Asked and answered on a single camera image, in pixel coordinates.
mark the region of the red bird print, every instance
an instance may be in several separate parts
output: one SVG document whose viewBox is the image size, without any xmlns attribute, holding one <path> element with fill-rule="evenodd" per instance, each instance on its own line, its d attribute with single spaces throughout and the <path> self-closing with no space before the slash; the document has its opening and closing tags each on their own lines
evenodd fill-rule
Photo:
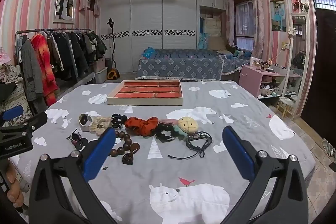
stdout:
<svg viewBox="0 0 336 224">
<path fill-rule="evenodd" d="M 189 186 L 189 184 L 193 183 L 195 180 L 192 180 L 192 181 L 188 181 L 186 179 L 183 179 L 183 178 L 179 178 L 180 181 L 182 182 L 182 184 L 186 185 L 186 186 Z"/>
</svg>

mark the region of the human hand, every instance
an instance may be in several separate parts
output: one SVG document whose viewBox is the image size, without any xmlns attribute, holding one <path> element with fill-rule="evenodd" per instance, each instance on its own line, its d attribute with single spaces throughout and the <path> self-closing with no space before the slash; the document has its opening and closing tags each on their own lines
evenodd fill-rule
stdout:
<svg viewBox="0 0 336 224">
<path fill-rule="evenodd" d="M 10 190 L 7 193 L 7 197 L 13 203 L 15 208 L 19 208 L 23 205 L 23 195 L 20 190 L 20 183 L 16 179 L 15 167 L 10 161 L 6 170 L 6 177 L 11 183 L 11 185 L 9 185 Z"/>
</svg>

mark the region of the bed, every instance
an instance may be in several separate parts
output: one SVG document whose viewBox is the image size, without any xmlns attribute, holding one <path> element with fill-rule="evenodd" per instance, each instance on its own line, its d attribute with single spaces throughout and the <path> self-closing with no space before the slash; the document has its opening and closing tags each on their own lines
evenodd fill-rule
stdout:
<svg viewBox="0 0 336 224">
<path fill-rule="evenodd" d="M 139 60 L 136 79 L 180 79 L 220 81 L 248 64 L 249 58 L 219 54 L 211 50 L 155 50 L 149 58 Z"/>
<path fill-rule="evenodd" d="M 131 136 L 132 141 L 141 147 L 134 155 L 134 164 L 124 165 L 122 156 L 109 156 L 96 179 L 90 181 L 98 199 L 104 201 L 118 223 L 220 223 L 249 184 L 241 177 L 221 142 L 222 130 L 227 125 L 231 125 L 242 139 L 251 142 L 257 151 L 265 150 L 272 157 L 279 158 L 297 155 L 308 186 L 315 168 L 310 150 L 278 116 L 237 83 L 182 82 L 182 106 L 88 103 L 93 97 L 103 99 L 116 86 L 82 85 L 47 110 L 47 124 L 33 133 L 33 150 L 12 159 L 28 182 L 32 181 L 42 154 L 58 158 L 68 156 L 74 150 L 67 137 L 78 126 L 78 116 L 83 112 L 103 116 L 121 113 L 143 119 L 153 116 L 178 118 L 188 113 L 192 117 L 196 115 L 194 118 L 198 120 L 199 130 L 210 133 L 213 138 L 203 159 L 199 156 L 188 160 L 170 159 L 168 155 L 187 157 L 193 154 L 178 138 L 162 143 L 154 137 Z M 97 138 L 90 132 L 82 133 L 82 136 L 88 140 Z M 68 181 L 63 180 L 63 183 L 75 212 L 81 214 Z M 254 216 L 262 213 L 273 185 L 274 179 L 271 179 Z M 190 195 L 195 197 L 194 200 L 188 198 Z"/>
</svg>

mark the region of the mirror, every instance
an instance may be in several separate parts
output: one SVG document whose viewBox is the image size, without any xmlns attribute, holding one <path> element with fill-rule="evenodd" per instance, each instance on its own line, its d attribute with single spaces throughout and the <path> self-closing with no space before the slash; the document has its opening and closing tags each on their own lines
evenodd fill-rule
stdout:
<svg viewBox="0 0 336 224">
<path fill-rule="evenodd" d="M 293 27 L 296 30 L 296 35 L 293 37 L 292 59 L 287 82 L 286 95 L 296 103 L 300 86 L 302 83 L 303 71 L 306 59 L 307 46 L 307 28 L 306 15 L 292 14 Z"/>
</svg>

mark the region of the woman in blue dress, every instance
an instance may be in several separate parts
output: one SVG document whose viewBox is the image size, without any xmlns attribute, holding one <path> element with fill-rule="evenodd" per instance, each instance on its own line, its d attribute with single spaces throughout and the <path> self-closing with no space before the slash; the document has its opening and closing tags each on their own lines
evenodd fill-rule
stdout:
<svg viewBox="0 0 336 224">
<path fill-rule="evenodd" d="M 281 16 L 280 16 L 280 9 L 278 6 L 275 6 L 275 11 L 274 11 L 274 20 L 277 23 L 277 26 L 275 28 L 275 30 L 279 29 L 279 23 L 281 25 Z"/>
</svg>

